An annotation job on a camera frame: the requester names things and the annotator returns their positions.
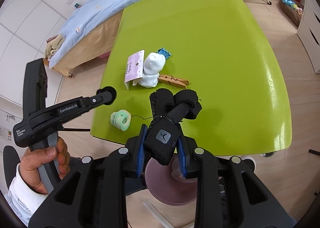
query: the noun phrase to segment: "table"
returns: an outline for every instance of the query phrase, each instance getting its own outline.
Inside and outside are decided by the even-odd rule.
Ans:
[[[113,86],[117,98],[95,109],[91,135],[125,144],[151,119],[132,117],[123,132],[110,123],[121,109],[150,117],[155,88],[124,85],[127,58],[145,57],[164,47],[170,57],[161,71],[190,81],[202,111],[181,123],[186,136],[214,155],[244,155],[287,148],[292,139],[289,99],[267,38],[242,0],[142,0],[123,12],[101,88]]]

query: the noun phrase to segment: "mint green hair tie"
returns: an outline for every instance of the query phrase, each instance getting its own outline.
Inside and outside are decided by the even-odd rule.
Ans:
[[[126,110],[119,110],[111,114],[110,122],[122,131],[126,131],[130,126],[131,114]]]

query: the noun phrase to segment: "beige bed skirt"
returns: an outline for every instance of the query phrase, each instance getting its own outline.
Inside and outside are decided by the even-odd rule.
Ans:
[[[71,69],[111,51],[123,10],[98,25],[80,40],[53,68],[65,76]]]

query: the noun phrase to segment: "sweater cuff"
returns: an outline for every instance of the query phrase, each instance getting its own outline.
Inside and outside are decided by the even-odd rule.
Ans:
[[[48,195],[38,194],[28,187],[28,185],[20,176],[19,166],[20,164],[17,165],[16,176],[12,180],[9,190],[16,194],[21,203],[24,204],[24,206],[28,208],[32,214],[34,214],[43,201],[48,197]]]

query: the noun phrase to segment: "white plush toy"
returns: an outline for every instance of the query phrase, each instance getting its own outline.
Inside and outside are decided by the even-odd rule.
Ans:
[[[150,53],[143,62],[142,78],[139,81],[141,86],[151,88],[158,84],[159,72],[165,64],[164,55],[158,53]]]

